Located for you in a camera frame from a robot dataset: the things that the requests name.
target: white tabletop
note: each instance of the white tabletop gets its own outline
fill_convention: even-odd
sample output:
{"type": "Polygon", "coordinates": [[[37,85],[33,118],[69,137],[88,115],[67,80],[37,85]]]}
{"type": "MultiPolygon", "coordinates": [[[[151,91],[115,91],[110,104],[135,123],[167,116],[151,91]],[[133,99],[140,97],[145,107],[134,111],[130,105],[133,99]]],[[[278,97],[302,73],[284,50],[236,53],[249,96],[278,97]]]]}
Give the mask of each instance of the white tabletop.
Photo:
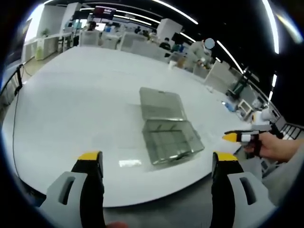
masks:
{"type": "MultiPolygon", "coordinates": [[[[86,151],[104,154],[104,206],[126,206],[181,190],[211,172],[212,152],[235,152],[221,139],[240,121],[210,93],[202,80],[184,70],[131,53],[74,47],[42,67],[21,89],[15,123],[14,157],[20,178],[46,193],[86,151]],[[150,163],[142,136],[140,87],[178,93],[187,118],[205,149],[191,161],[160,169],[150,163]],[[119,161],[140,165],[120,166],[119,161]]],[[[4,143],[14,170],[12,127],[16,99],[3,124],[4,143]]]]}

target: floor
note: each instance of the floor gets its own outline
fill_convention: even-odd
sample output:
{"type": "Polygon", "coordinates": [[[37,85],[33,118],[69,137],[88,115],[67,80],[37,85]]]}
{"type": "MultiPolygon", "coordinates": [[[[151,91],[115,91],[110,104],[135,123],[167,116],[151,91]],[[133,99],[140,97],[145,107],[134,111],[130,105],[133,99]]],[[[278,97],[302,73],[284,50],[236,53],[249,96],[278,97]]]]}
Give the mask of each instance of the floor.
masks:
{"type": "MultiPolygon", "coordinates": [[[[59,53],[56,52],[41,61],[37,61],[35,58],[32,58],[30,61],[28,61],[24,65],[24,68],[21,68],[20,73],[21,73],[21,77],[22,77],[22,83],[26,83],[46,63],[48,63],[49,61],[51,61],[53,58],[55,58],[58,55],[59,55],[59,53]]],[[[9,105],[12,102],[12,100],[14,99],[14,94],[13,94],[14,89],[15,89],[15,86],[12,83],[9,83],[6,91],[4,91],[2,96],[0,97],[0,125],[2,125],[6,112],[9,108],[9,105]]]]}

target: white desk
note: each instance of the white desk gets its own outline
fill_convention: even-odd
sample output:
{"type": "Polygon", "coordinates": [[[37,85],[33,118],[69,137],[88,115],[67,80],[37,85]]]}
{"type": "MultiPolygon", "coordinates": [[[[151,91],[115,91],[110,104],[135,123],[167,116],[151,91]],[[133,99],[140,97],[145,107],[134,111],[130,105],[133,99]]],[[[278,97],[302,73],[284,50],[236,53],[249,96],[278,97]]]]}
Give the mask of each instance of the white desk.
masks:
{"type": "MultiPolygon", "coordinates": [[[[179,191],[211,172],[212,152],[235,152],[221,139],[248,127],[211,94],[201,78],[184,70],[118,50],[74,47],[42,67],[21,89],[15,125],[15,161],[20,178],[46,193],[83,152],[104,153],[104,206],[154,200],[179,191]],[[142,136],[140,87],[178,93],[205,150],[170,168],[152,166],[142,136]],[[141,165],[120,167],[119,161],[141,165]]],[[[3,124],[9,162],[16,99],[3,124]]]]}

